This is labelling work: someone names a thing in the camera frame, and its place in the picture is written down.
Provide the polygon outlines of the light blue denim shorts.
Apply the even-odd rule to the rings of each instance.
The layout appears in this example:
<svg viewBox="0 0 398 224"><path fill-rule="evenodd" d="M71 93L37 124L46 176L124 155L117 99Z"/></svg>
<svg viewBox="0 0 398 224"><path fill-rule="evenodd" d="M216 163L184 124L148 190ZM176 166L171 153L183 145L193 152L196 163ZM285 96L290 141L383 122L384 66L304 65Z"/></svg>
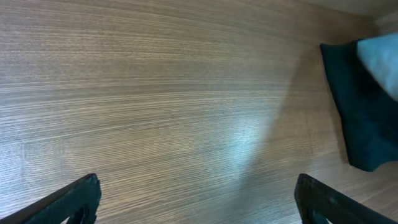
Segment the light blue denim shorts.
<svg viewBox="0 0 398 224"><path fill-rule="evenodd" d="M397 33L358 41L357 56L380 87L397 101Z"/></svg>

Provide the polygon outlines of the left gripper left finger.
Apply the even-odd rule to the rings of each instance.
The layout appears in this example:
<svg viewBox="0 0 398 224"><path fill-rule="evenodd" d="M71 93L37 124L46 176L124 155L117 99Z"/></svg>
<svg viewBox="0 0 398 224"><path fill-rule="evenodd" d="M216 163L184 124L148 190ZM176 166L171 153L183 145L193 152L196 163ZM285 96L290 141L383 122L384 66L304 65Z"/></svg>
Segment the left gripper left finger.
<svg viewBox="0 0 398 224"><path fill-rule="evenodd" d="M94 224L100 200L100 180L91 173L1 219L1 224Z"/></svg>

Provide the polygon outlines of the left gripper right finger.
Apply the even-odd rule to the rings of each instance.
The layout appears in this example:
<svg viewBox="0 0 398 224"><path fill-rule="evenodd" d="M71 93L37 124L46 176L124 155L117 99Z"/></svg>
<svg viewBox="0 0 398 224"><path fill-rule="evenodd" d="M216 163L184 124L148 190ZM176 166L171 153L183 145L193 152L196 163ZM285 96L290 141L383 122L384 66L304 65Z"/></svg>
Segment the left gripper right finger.
<svg viewBox="0 0 398 224"><path fill-rule="evenodd" d="M397 224L307 174L298 176L294 197L303 224Z"/></svg>

